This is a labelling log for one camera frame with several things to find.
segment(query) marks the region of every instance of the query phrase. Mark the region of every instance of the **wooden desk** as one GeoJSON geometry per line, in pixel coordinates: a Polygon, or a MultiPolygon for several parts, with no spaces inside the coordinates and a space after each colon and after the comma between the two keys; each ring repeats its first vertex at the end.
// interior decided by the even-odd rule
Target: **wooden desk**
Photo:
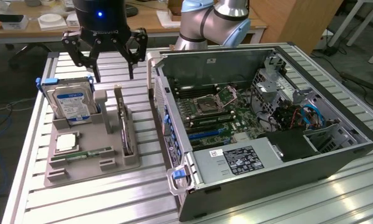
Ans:
{"type": "MultiPolygon", "coordinates": [[[[163,36],[178,36],[179,28],[163,28],[160,21],[156,16],[158,9],[167,10],[167,4],[155,2],[136,2],[128,1],[139,8],[139,15],[128,18],[128,25],[132,29],[144,27],[147,29],[150,37],[163,37],[163,36]]],[[[58,42],[62,41],[63,31],[73,30],[78,28],[59,29],[53,31],[42,31],[38,22],[38,17],[42,12],[50,10],[50,7],[29,7],[26,2],[13,2],[11,10],[18,14],[25,14],[33,20],[30,21],[29,28],[26,30],[5,30],[0,28],[0,43],[33,43],[33,42],[58,42]]],[[[259,43],[267,24],[259,19],[258,14],[251,10],[250,18],[252,20],[252,28],[250,33],[256,34],[251,42],[259,43]]]]}

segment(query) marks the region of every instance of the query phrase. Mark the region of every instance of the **floor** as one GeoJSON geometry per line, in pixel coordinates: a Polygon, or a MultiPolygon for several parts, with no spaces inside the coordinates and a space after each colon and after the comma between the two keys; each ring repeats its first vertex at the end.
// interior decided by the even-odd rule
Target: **floor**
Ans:
{"type": "MultiPolygon", "coordinates": [[[[335,17],[330,29],[338,30],[346,16],[335,17]]],[[[350,29],[355,27],[359,21],[354,21],[350,29]]],[[[174,44],[176,38],[162,38],[150,40],[150,47],[166,47],[168,44],[174,44]]],[[[54,51],[65,51],[61,43],[49,43],[49,47],[54,51]]],[[[34,49],[29,55],[23,58],[23,61],[19,63],[19,70],[11,70],[9,67],[7,61],[11,56],[15,54],[17,50],[21,50],[25,46],[23,44],[17,44],[17,49],[9,51],[5,45],[0,45],[0,102],[13,102],[23,98],[34,98],[37,96],[38,90],[35,86],[35,79],[42,76],[47,58],[47,52],[42,49],[34,49]]],[[[368,27],[366,32],[358,39],[352,47],[343,45],[343,48],[347,50],[348,54],[342,55],[338,53],[327,59],[332,62],[334,66],[340,71],[350,72],[355,76],[373,82],[373,65],[367,61],[373,54],[373,28],[368,27]]],[[[327,71],[340,79],[338,72],[334,70],[331,64],[322,58],[315,59],[318,63],[327,69],[327,71]]],[[[354,91],[354,93],[364,98],[363,89],[354,83],[346,83],[347,87],[354,91]]],[[[368,91],[367,100],[373,104],[373,92],[368,91]]],[[[17,104],[15,109],[29,108],[34,105],[34,101],[27,101],[17,104]]],[[[0,115],[6,116],[10,111],[0,111],[0,115]]],[[[19,163],[19,155],[23,148],[25,138],[29,129],[30,117],[33,110],[26,110],[21,112],[14,112],[13,114],[13,125],[0,136],[0,153],[6,161],[6,167],[9,172],[9,186],[13,184],[14,175],[17,172],[17,167],[19,163]]],[[[0,169],[0,188],[3,183],[3,172],[0,169]]],[[[10,193],[10,187],[2,192],[0,196],[0,221],[7,204],[7,195],[10,193]]]]}

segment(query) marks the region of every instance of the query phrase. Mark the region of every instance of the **motherboard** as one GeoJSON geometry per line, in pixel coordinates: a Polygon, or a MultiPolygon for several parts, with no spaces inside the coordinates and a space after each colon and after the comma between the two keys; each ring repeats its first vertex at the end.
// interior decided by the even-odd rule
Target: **motherboard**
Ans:
{"type": "Polygon", "coordinates": [[[256,139],[266,132],[247,101],[248,89],[211,85],[175,93],[194,151],[256,139]]]}

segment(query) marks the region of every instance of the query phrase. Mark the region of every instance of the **hard drive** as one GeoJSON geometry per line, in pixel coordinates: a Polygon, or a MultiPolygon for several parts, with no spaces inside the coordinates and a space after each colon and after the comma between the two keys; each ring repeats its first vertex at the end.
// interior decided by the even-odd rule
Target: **hard drive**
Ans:
{"type": "Polygon", "coordinates": [[[94,101],[93,79],[90,77],[58,79],[42,82],[57,119],[67,119],[70,125],[93,122],[91,115],[99,112],[94,101]]]}

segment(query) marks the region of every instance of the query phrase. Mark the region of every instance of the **power supply label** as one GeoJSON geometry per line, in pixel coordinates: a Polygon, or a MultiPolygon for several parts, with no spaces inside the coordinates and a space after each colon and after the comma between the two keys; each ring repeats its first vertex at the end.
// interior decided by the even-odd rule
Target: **power supply label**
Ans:
{"type": "Polygon", "coordinates": [[[224,151],[224,157],[235,175],[264,168],[252,146],[224,151]]]}

